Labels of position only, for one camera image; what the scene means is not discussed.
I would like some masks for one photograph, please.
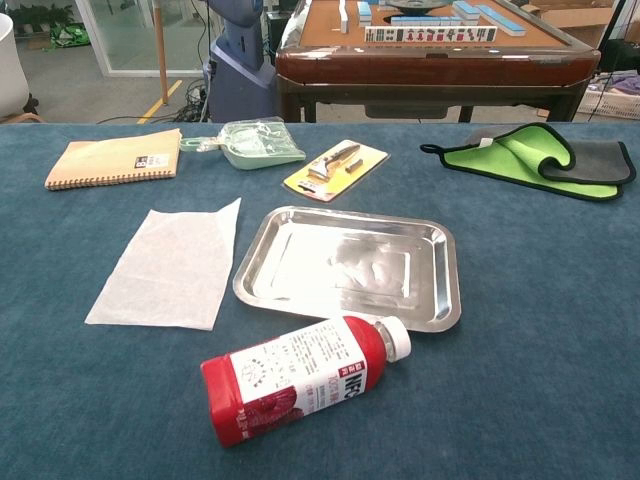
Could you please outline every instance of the spiral notebook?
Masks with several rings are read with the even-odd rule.
[[[71,142],[49,172],[49,190],[172,178],[178,170],[180,129],[98,142]]]

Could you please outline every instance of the green dustpan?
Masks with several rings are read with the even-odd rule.
[[[306,158],[279,119],[227,123],[217,137],[185,138],[183,151],[220,149],[229,163],[240,170],[271,167]]]

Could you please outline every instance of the bottle label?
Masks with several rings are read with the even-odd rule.
[[[343,318],[231,354],[245,438],[364,392],[367,363]]]

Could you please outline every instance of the microfiber towel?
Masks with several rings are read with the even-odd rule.
[[[461,147],[420,148],[447,168],[584,200],[618,198],[636,175],[622,142],[568,141],[545,123],[478,130]]]

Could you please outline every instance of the yellow card packaging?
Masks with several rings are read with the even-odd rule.
[[[330,202],[388,157],[387,152],[343,140],[286,178],[284,184],[309,198]]]

